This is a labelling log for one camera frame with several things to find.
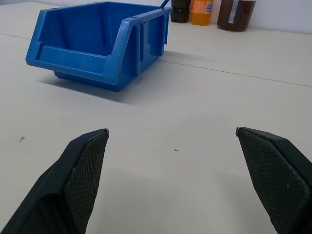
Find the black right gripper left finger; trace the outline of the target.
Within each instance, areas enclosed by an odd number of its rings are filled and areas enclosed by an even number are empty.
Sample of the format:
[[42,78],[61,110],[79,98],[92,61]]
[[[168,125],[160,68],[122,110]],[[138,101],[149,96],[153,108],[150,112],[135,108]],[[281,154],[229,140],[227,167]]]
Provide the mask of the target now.
[[85,234],[108,138],[108,129],[98,129],[70,141],[0,234]]

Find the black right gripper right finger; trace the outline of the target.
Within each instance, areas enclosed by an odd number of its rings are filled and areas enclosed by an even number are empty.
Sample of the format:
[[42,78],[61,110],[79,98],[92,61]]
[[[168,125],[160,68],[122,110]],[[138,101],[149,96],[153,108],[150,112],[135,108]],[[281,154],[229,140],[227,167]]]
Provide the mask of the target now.
[[286,138],[237,127],[253,187],[278,234],[312,234],[312,162]]

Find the blue plastic storage bin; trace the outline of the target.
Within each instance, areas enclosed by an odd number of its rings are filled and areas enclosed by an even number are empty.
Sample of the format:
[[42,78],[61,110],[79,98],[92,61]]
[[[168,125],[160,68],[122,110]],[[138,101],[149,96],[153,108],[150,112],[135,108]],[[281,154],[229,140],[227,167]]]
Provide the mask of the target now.
[[163,55],[171,11],[111,1],[41,10],[26,63],[120,91]]

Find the brown liquid jar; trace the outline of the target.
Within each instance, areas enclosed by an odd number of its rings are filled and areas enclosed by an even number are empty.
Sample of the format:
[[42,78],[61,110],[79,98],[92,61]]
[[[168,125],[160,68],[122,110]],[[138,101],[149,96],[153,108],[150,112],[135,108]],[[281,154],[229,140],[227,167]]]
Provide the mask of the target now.
[[256,4],[256,0],[221,0],[217,27],[225,31],[244,32]]

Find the orange soda bottle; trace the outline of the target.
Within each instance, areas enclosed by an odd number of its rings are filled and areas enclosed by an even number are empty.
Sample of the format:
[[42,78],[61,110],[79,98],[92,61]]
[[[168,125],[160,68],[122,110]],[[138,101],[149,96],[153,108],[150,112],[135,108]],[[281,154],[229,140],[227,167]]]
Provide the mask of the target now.
[[206,26],[210,23],[214,0],[192,0],[191,24]]

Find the dark cola bottle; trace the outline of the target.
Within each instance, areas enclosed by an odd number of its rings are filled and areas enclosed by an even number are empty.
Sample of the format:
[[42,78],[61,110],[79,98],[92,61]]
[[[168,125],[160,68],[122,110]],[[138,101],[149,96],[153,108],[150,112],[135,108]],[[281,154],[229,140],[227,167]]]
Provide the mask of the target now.
[[171,22],[187,23],[190,15],[191,0],[171,0]]

